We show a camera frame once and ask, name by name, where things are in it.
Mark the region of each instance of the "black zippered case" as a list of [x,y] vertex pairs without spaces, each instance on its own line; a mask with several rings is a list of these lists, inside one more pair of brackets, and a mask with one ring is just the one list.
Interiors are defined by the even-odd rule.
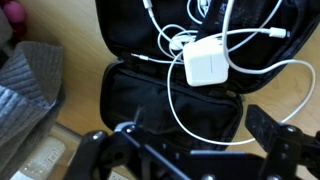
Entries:
[[[197,2],[191,12],[200,18]],[[195,24],[186,11],[187,0],[153,0],[153,11],[160,27],[178,24],[198,30],[197,39],[222,30],[227,0],[211,0],[201,25]],[[268,17],[277,0],[237,0],[229,30],[259,27]],[[166,78],[169,65],[143,61],[131,53],[156,59],[168,59],[157,46],[158,31],[142,0],[96,0],[101,33],[109,50],[118,61],[106,68],[100,100],[104,123],[114,129],[118,123],[135,121],[152,134],[183,149],[224,150],[226,146],[207,144],[186,134],[174,119],[167,95]],[[290,31],[285,39],[256,35],[232,52],[238,66],[262,69],[281,60],[292,58],[310,37],[320,20],[319,0],[283,0],[281,7],[266,25]],[[172,36],[177,31],[169,30]],[[228,37],[232,47],[248,34]],[[168,42],[162,41],[164,47]],[[251,93],[271,81],[283,67],[263,75],[248,75],[229,69],[225,83],[191,87],[186,82],[183,66],[175,66],[171,92],[173,104],[182,123],[193,133],[217,141],[230,142],[242,117],[241,94]]]

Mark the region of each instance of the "wooden surface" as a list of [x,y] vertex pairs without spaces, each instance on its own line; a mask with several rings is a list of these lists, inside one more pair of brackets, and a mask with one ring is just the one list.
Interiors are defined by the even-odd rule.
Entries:
[[[58,122],[85,134],[107,130],[99,114],[101,81],[107,64],[115,60],[100,35],[93,0],[20,0],[28,12],[28,39],[64,47],[63,82],[67,102]],[[320,75],[320,29],[318,28],[296,56],[310,62]],[[305,67],[288,65],[262,90],[246,95],[247,103],[259,104],[277,120],[290,114],[305,97],[311,76]],[[305,133],[320,129],[320,83],[307,106],[289,122]],[[235,140],[250,137],[244,126]],[[257,143],[230,147],[264,155]]]

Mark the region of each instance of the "white power adapter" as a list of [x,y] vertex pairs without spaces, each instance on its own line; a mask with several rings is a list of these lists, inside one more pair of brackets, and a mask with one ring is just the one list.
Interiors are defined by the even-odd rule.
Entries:
[[228,79],[229,64],[219,39],[204,38],[186,44],[183,59],[190,86],[219,84]]

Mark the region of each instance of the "gray knit fabric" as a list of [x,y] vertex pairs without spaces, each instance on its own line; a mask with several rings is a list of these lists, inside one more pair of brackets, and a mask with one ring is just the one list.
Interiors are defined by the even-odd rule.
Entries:
[[[0,51],[10,26],[0,10]],[[48,134],[64,102],[62,48],[21,42],[0,56],[0,179],[6,180]]]

